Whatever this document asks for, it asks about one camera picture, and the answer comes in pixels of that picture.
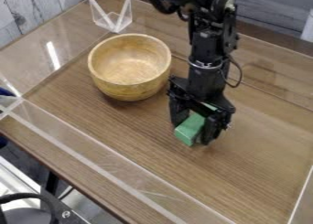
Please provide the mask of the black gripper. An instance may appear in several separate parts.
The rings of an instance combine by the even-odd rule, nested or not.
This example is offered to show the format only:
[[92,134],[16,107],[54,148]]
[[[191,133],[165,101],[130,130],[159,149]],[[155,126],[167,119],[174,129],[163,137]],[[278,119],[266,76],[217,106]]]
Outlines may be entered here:
[[203,112],[202,103],[218,108],[218,113],[205,119],[201,132],[201,144],[209,145],[229,128],[236,107],[224,95],[228,83],[230,63],[220,64],[207,69],[190,65],[189,77],[171,76],[167,90],[170,119],[175,127],[186,120],[190,114],[189,107]]

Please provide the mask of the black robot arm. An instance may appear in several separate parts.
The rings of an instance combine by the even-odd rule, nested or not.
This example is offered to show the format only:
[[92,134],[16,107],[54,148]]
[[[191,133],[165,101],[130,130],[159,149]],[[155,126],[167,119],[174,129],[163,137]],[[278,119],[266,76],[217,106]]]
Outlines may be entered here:
[[237,87],[228,80],[229,69],[238,63],[236,0],[150,0],[155,9],[178,15],[189,23],[191,55],[189,76],[169,78],[169,108],[174,135],[191,146],[207,145],[230,127],[236,107],[224,91]]

